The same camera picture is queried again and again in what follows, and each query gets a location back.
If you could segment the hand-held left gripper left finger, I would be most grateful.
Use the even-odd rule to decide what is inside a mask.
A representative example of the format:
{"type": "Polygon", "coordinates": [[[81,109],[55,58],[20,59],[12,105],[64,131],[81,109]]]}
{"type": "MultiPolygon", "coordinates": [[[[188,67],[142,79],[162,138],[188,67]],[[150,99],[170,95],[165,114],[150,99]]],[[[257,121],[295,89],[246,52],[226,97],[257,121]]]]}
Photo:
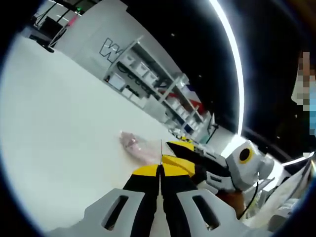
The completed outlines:
{"type": "Polygon", "coordinates": [[[122,189],[112,189],[84,211],[68,228],[48,232],[50,237],[148,237],[159,191],[159,165],[136,169],[122,189]]]}

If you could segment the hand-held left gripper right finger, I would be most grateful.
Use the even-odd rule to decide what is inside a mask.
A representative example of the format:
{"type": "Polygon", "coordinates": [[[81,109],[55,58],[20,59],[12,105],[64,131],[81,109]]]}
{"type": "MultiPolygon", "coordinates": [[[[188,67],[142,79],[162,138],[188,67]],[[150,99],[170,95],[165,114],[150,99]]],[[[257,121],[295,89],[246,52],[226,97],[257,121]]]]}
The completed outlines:
{"type": "Polygon", "coordinates": [[[268,237],[239,221],[235,210],[205,189],[198,189],[187,171],[160,166],[163,210],[172,237],[268,237]]]}

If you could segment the person's right hand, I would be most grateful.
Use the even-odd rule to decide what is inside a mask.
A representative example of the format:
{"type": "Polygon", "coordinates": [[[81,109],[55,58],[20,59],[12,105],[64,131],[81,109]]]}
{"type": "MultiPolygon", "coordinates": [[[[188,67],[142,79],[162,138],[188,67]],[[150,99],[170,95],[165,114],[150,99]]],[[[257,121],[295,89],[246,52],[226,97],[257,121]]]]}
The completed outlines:
{"type": "Polygon", "coordinates": [[[238,219],[243,216],[245,205],[243,193],[241,191],[235,191],[233,193],[219,191],[216,196],[235,210],[238,219]]]}

